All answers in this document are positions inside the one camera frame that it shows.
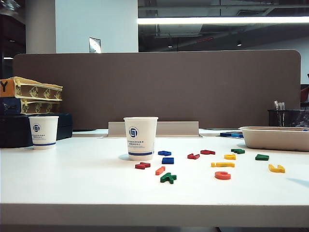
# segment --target black box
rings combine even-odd
[[[59,116],[57,140],[72,137],[72,115],[69,113],[34,114],[34,115],[1,115],[0,147],[15,148],[32,146],[30,116]]]

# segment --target desk divider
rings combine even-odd
[[[201,128],[267,126],[273,102],[300,107],[295,50],[21,54],[14,75],[63,86],[73,128],[124,117],[198,121]]]

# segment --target pen holder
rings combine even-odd
[[[309,110],[268,110],[270,127],[309,127]]]

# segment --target cardboard tray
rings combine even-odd
[[[305,127],[241,127],[246,146],[255,149],[309,151]]]

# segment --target white paper cup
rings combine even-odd
[[[59,116],[29,117],[35,150],[52,149],[56,146],[58,118]]]
[[[125,117],[126,141],[131,160],[151,160],[158,117]]]

